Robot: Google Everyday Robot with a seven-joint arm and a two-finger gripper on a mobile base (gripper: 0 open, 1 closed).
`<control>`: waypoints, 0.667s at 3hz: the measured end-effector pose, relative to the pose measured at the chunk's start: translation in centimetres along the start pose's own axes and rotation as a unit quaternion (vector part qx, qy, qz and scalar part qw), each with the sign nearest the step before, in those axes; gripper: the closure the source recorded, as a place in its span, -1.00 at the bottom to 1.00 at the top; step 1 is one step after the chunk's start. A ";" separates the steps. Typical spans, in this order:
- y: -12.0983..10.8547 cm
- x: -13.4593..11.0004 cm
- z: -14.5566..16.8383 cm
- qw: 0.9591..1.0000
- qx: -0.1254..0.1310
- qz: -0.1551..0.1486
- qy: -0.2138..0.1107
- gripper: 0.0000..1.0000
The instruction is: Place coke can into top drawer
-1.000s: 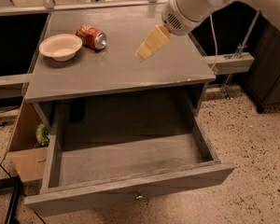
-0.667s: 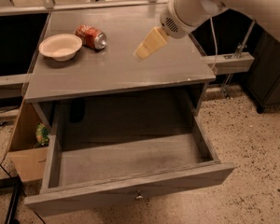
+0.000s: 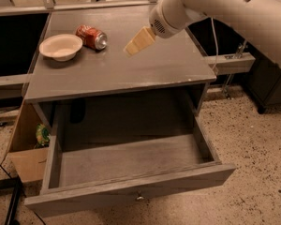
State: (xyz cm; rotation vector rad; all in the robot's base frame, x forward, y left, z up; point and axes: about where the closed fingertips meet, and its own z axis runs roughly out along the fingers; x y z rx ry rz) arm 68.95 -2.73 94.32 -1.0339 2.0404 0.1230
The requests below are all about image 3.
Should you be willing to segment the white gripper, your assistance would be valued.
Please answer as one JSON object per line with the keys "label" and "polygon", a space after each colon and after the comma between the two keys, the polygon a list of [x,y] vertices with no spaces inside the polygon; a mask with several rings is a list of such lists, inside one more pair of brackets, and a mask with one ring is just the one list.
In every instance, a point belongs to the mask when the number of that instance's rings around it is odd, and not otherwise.
{"label": "white gripper", "polygon": [[188,8],[182,0],[161,0],[150,12],[149,24],[126,44],[124,52],[128,56],[146,49],[155,43],[155,36],[171,38],[187,28],[192,23],[198,23],[207,18],[201,12]]}

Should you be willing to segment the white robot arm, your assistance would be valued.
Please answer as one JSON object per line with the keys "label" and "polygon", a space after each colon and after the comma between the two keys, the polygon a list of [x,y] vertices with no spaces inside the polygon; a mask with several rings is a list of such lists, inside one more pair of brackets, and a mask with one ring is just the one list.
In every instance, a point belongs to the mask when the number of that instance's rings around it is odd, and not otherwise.
{"label": "white robot arm", "polygon": [[281,68],[281,0],[161,0],[125,52],[134,55],[207,17],[231,27]]}

